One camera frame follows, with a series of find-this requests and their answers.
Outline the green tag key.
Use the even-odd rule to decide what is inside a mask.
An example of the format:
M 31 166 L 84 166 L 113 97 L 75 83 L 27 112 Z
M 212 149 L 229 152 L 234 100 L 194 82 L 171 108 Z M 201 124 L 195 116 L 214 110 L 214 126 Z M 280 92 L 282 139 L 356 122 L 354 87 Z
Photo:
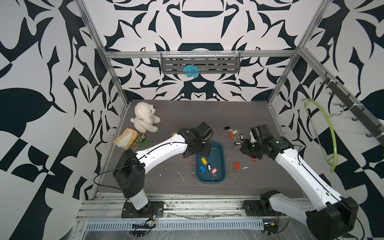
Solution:
M 134 143 L 134 149 L 137 149 L 139 147 L 149 146 L 152 143 L 153 142 L 151 140 L 147 140 L 145 134 L 142 134 L 142 135 L 138 136 L 138 138 L 136 139 L 136 141 Z

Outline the teal storage box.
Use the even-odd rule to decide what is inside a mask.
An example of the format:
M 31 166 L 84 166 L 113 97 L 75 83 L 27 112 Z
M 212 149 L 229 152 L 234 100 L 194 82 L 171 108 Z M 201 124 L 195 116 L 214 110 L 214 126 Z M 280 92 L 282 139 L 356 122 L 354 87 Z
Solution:
M 203 156 L 196 156 L 196 177 L 203 184 L 218 184 L 226 178 L 226 159 L 224 149 L 218 142 L 211 142 L 211 152 L 206 158 L 208 165 L 205 166 L 201 159 Z M 202 174 L 199 167 L 203 166 L 207 172 Z

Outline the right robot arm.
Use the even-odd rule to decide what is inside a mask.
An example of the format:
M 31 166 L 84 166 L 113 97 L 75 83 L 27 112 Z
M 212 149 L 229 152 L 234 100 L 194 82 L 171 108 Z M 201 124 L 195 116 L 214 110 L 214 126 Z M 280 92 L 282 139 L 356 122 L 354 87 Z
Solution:
M 353 198 L 344 198 L 334 190 L 304 161 L 289 140 L 275 138 L 266 125 L 251 128 L 250 136 L 244 140 L 241 152 L 253 159 L 266 155 L 276 161 L 310 200 L 310 204 L 305 205 L 271 190 L 255 202 L 255 212 L 282 213 L 306 225 L 318 240 L 335 240 L 353 230 L 359 209 Z

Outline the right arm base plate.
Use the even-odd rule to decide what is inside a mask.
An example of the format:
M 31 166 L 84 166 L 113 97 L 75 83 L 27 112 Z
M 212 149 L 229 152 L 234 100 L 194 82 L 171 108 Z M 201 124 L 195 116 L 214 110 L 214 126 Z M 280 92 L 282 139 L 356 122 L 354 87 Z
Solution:
M 248 217 L 280 217 L 282 213 L 276 212 L 272 209 L 268 200 L 244 200 L 243 209 Z

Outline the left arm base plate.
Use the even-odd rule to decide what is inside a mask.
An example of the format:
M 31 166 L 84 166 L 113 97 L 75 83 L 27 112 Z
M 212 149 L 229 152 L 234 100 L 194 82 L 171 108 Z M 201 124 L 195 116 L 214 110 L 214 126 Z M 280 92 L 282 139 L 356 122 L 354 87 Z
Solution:
M 164 212 L 164 202 L 149 202 L 143 209 L 136 210 L 131 202 L 125 202 L 121 214 L 122 219 L 150 218 L 153 215 L 161 217 Z

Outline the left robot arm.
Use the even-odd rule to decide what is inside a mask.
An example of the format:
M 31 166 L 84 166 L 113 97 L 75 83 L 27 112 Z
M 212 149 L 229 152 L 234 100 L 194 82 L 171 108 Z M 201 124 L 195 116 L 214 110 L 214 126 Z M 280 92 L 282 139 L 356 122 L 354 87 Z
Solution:
M 130 201 L 136 211 L 141 211 L 150 204 L 145 191 L 145 176 L 157 165 L 182 154 L 184 158 L 191 155 L 208 157 L 211 151 L 209 140 L 213 129 L 205 122 L 196 128 L 183 128 L 171 138 L 151 148 L 133 152 L 126 150 L 115 169 L 115 178 L 124 197 Z

